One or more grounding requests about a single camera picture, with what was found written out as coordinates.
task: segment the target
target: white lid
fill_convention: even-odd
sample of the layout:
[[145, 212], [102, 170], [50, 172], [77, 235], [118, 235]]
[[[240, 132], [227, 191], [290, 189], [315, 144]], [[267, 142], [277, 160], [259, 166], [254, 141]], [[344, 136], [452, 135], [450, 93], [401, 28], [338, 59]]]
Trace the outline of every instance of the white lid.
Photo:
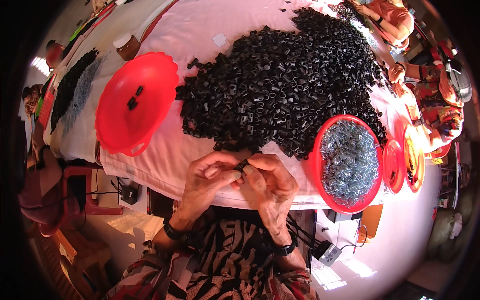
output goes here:
[[122, 48], [130, 41], [131, 38], [132, 38], [132, 34], [130, 33], [121, 34], [113, 41], [113, 45], [117, 49]]

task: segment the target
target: zebra print shirt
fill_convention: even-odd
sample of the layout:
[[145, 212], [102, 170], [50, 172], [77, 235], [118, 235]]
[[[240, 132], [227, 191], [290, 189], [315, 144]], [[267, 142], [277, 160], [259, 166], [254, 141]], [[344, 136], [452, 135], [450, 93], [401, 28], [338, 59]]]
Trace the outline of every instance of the zebra print shirt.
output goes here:
[[318, 299], [308, 270], [279, 273], [263, 229], [219, 221], [205, 232], [199, 255], [167, 257], [151, 241], [106, 299]]

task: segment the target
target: red plastic bowl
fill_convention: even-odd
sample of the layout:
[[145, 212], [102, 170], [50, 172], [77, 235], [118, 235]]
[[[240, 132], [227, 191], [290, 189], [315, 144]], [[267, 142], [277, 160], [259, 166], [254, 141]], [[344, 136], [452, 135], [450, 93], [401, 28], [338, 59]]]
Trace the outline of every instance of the red plastic bowl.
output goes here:
[[[417, 167], [415, 169], [415, 172], [413, 173], [413, 177], [417, 177], [417, 182], [415, 184], [412, 184], [410, 180], [408, 180], [408, 173], [407, 169], [410, 168], [408, 160], [410, 159], [410, 154], [408, 151], [408, 143], [413, 146], [414, 148], [414, 153], [416, 154], [416, 161]], [[404, 157], [405, 157], [405, 178], [407, 179], [407, 184], [412, 190], [413, 193], [418, 193], [423, 185], [423, 180], [425, 178], [425, 154], [423, 152], [421, 145], [421, 138], [420, 134], [417, 131], [415, 127], [412, 125], [407, 125], [405, 128], [404, 132], [404, 141], [403, 141], [403, 151], [404, 151]]]
[[405, 181], [405, 156], [402, 146], [394, 139], [387, 142], [384, 149], [384, 182], [393, 194], [398, 194]]
[[365, 208], [367, 208], [370, 203], [372, 203], [373, 199], [377, 195], [378, 191], [380, 190], [380, 186], [382, 185], [382, 175], [383, 175], [383, 170], [384, 170], [384, 165], [383, 165], [383, 156], [382, 156], [382, 150], [380, 146], [377, 147], [377, 157], [378, 157], [378, 178], [375, 180], [375, 183], [373, 184], [372, 189], [370, 192], [365, 195], [364, 201], [361, 203], [357, 203], [355, 206], [348, 208], [344, 205], [339, 205], [334, 201], [334, 198], [327, 194], [324, 189], [324, 185], [322, 184], [322, 176], [324, 173], [324, 167], [326, 162], [324, 161], [322, 157], [322, 153], [320, 153], [320, 147], [322, 145], [322, 139], [325, 134], [325, 131], [329, 129], [333, 124], [335, 124], [339, 120], [347, 120], [347, 121], [353, 121], [363, 127], [365, 127], [368, 132], [370, 133], [371, 136], [373, 136], [375, 140], [375, 144], [379, 145], [377, 137], [371, 130], [371, 128], [362, 120], [360, 120], [357, 117], [351, 116], [351, 115], [338, 115], [335, 116], [331, 119], [329, 119], [325, 124], [322, 126], [320, 131], [318, 132], [317, 138], [315, 140], [315, 146], [313, 148], [313, 152], [310, 154], [310, 158], [312, 160], [312, 170], [313, 170], [313, 177], [315, 179], [315, 184], [317, 186], [318, 192], [320, 192], [320, 195], [322, 198], [325, 200], [327, 205], [333, 209], [334, 211], [345, 214], [345, 215], [353, 215], [357, 214], [361, 211], [363, 211]]
[[[180, 81], [177, 70], [171, 56], [150, 52], [127, 62], [113, 75], [96, 109], [96, 136], [104, 149], [127, 156], [145, 151], [175, 100]], [[144, 89], [137, 97], [139, 86]], [[127, 103], [132, 97], [138, 105], [130, 111]]]

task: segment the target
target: white tablecloth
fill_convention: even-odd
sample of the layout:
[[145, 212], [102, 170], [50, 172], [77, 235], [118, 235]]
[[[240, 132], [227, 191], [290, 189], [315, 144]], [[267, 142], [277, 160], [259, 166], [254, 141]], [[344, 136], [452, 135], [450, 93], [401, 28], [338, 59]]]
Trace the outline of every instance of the white tablecloth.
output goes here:
[[50, 135], [50, 120], [48, 121], [44, 140], [50, 145], [57, 157], [66, 160], [81, 158], [89, 162], [96, 161], [95, 112], [98, 100], [113, 74], [126, 63], [118, 55], [116, 48], [113, 46], [113, 41], [118, 35], [126, 32], [133, 34], [140, 40], [148, 25], [172, 1], [136, 0], [132, 3], [119, 5], [102, 23], [93, 28], [85, 39], [79, 38], [83, 41], [79, 45], [76, 43], [74, 49], [72, 49], [73, 52], [69, 54], [72, 59], [67, 64], [65, 72], [93, 48], [100, 51], [98, 57], [102, 58], [102, 62], [92, 82], [90, 96], [85, 107], [68, 134], [62, 136], [63, 124], [59, 121], [54, 133]]
[[[178, 64], [180, 84], [184, 78], [195, 76], [197, 69], [187, 69], [194, 58], [200, 62], [215, 61], [219, 52], [227, 53], [233, 42], [252, 30], [261, 30], [265, 25], [272, 29], [298, 31], [291, 18], [293, 12], [301, 7], [314, 7], [323, 13], [331, 10], [325, 3], [308, 0], [292, 0], [287, 4], [282, 0], [180, 0], [158, 22], [150, 36], [142, 43], [140, 54], [150, 51], [165, 52]], [[381, 52], [378, 57], [389, 59], [384, 44], [376, 46]], [[388, 133], [400, 140], [405, 124], [411, 123], [403, 103], [393, 98], [386, 89], [377, 86], [371, 94], [372, 104], [384, 115], [382, 123]], [[188, 165], [213, 151], [215, 142], [209, 139], [196, 139], [183, 134], [182, 103], [175, 101], [164, 122], [153, 135], [150, 145], [139, 156], [128, 157], [124, 154], [112, 155], [105, 149], [100, 151], [100, 160], [105, 172], [110, 175], [128, 177], [137, 183], [147, 185], [153, 190], [175, 200], [181, 200]], [[270, 142], [261, 149], [263, 153], [278, 154], [300, 186], [292, 210], [327, 209], [312, 180], [309, 179], [310, 162], [297, 161], [284, 155], [277, 144]], [[243, 160], [250, 156], [249, 151], [234, 153]], [[383, 186], [372, 204], [385, 199]], [[404, 185], [404, 189], [395, 197], [414, 197]], [[219, 191], [214, 205], [256, 209], [256, 196], [248, 184], [239, 191], [225, 187]]]

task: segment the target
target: small red bowl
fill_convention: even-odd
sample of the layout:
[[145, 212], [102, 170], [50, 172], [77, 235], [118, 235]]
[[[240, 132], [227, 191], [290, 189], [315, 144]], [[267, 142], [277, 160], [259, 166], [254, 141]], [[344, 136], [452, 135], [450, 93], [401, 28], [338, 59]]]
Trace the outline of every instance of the small red bowl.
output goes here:
[[393, 194], [398, 194], [402, 189], [406, 172], [402, 146], [391, 139], [384, 149], [384, 181]]
[[[324, 167], [326, 162], [324, 161], [322, 157], [322, 153], [320, 153], [320, 148], [322, 145], [322, 139], [325, 134], [325, 131], [329, 129], [333, 124], [335, 124], [339, 120], [347, 120], [347, 121], [353, 121], [357, 123], [358, 125], [361, 125], [365, 127], [368, 132], [370, 133], [371, 136], [373, 136], [375, 140], [375, 144], [377, 146], [377, 157], [378, 157], [378, 178], [375, 180], [372, 189], [370, 192], [365, 195], [365, 198], [363, 202], [357, 203], [353, 207], [346, 207], [344, 205], [339, 205], [334, 201], [334, 197], [330, 196], [327, 194], [327, 192], [324, 189], [324, 185], [322, 183], [322, 177], [324, 173]], [[379, 146], [378, 139], [371, 130], [371, 128], [362, 120], [360, 120], [357, 117], [351, 116], [351, 115], [337, 115], [333, 118], [330, 118], [325, 124], [322, 126], [320, 131], [318, 132], [317, 138], [315, 140], [315, 146], [313, 148], [313, 152], [309, 155], [311, 159], [311, 164], [312, 164], [312, 170], [313, 170], [313, 177], [315, 179], [315, 184], [317, 186], [318, 192], [322, 196], [322, 198], [325, 200], [327, 205], [333, 209], [334, 211], [345, 214], [345, 215], [354, 215], [357, 214], [361, 211], [363, 211], [365, 208], [367, 208], [370, 203], [372, 203], [373, 199], [375, 196], [378, 194], [378, 191], [380, 190], [380, 186], [382, 185], [382, 176], [383, 176], [383, 171], [384, 171], [384, 165], [383, 165], [383, 155], [382, 155], [382, 149]]]

